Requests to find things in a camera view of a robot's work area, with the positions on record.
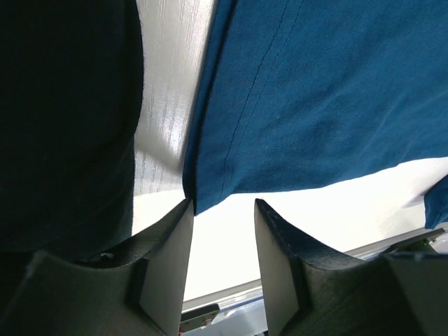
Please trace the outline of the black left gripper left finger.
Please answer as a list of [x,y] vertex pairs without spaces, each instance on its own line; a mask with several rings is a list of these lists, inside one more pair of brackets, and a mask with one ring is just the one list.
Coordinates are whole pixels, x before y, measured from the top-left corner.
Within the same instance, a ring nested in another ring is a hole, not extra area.
[[2,335],[177,335],[193,235],[185,199],[155,224],[79,262],[1,254]]

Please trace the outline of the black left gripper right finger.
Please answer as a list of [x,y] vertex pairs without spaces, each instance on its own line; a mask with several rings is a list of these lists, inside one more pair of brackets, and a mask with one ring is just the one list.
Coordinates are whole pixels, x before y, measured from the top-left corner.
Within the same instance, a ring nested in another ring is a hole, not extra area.
[[364,261],[257,199],[255,238],[270,335],[447,334],[447,256],[425,237]]

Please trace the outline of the blue t shirt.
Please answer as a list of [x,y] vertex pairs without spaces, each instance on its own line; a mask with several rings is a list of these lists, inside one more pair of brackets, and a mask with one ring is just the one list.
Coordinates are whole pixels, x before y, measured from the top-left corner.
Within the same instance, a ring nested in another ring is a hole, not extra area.
[[196,214],[446,156],[446,1],[217,2],[183,168]]

